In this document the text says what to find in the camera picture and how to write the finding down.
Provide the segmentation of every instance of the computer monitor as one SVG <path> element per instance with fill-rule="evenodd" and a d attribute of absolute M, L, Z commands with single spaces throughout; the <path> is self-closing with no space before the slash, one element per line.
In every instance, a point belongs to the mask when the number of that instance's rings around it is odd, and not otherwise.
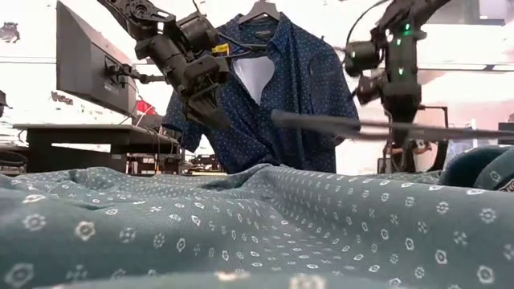
<path fill-rule="evenodd" d="M 126 116 L 136 115 L 136 84 L 108 76 L 111 65 L 130 59 L 61 1 L 57 2 L 57 89 Z"/>

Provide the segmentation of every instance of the blue shirt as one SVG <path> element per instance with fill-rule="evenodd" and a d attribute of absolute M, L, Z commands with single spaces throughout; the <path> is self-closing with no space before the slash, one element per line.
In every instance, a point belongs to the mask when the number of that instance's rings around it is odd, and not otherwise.
<path fill-rule="evenodd" d="M 236 16 L 218 31 L 241 43 L 267 44 L 262 53 L 275 64 L 275 72 L 263 89 L 260 105 L 249 95 L 231 67 L 226 83 L 218 92 L 231 127 L 212 130 L 182 115 L 182 104 L 174 93 L 163 125 L 182 132 L 182 147 L 194 151 L 206 135 L 220 164 L 228 173 L 237 173 L 261 164 L 288 165 L 296 169 L 335 173 L 334 136 L 300 129 L 279 128 L 270 118 L 279 109 L 309 115 L 358 118 L 357 109 L 333 48 L 293 24 L 284 14 L 278 25 L 268 19 L 239 25 Z M 272 35 L 264 39 L 262 35 Z M 230 54 L 243 51 L 229 43 Z"/>

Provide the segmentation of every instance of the teal patterned fabric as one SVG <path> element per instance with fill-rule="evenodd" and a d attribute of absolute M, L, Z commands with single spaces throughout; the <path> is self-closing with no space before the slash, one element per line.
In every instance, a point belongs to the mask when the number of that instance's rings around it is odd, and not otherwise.
<path fill-rule="evenodd" d="M 513 207 L 505 192 L 270 165 L 0 176 L 0 287 L 512 288 Z"/>

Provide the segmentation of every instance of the patterned shirt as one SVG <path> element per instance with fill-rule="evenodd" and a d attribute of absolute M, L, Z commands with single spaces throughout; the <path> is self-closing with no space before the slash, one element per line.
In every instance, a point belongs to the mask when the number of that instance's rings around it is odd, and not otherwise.
<path fill-rule="evenodd" d="M 174 93 L 164 126 L 182 132 L 182 146 L 194 151 L 202 134 L 209 139 L 222 167 L 237 173 L 261 163 L 288 165 L 296 169 L 336 172 L 334 136 L 299 129 L 278 128 L 271 110 L 309 115 L 358 118 L 357 109 L 343 75 L 336 52 L 315 35 L 280 15 L 278 25 L 269 19 L 239 25 L 236 16 L 218 31 L 241 43 L 267 44 L 265 51 L 245 58 L 266 55 L 275 65 L 274 74 L 263 89 L 260 104 L 230 66 L 231 73 L 218 92 L 231 127 L 213 130 L 186 121 L 182 104 Z M 244 48 L 228 43 L 231 55 Z"/>

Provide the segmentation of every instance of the shirt collar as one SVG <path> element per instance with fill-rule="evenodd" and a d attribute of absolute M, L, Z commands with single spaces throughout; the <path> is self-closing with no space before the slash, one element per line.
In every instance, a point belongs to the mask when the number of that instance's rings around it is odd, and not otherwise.
<path fill-rule="evenodd" d="M 226 34 L 229 37 L 234 38 L 235 40 L 240 40 L 240 30 L 238 20 L 243 15 L 238 14 L 232 20 L 230 20 L 226 25 Z M 287 47 L 289 43 L 289 35 L 291 34 L 292 22 L 291 20 L 282 12 L 280 12 L 280 20 L 276 27 L 275 34 L 268 42 L 268 47 L 270 43 L 272 43 L 280 53 L 287 52 Z M 241 51 L 241 47 L 237 47 L 233 43 L 229 43 L 230 51 Z"/>

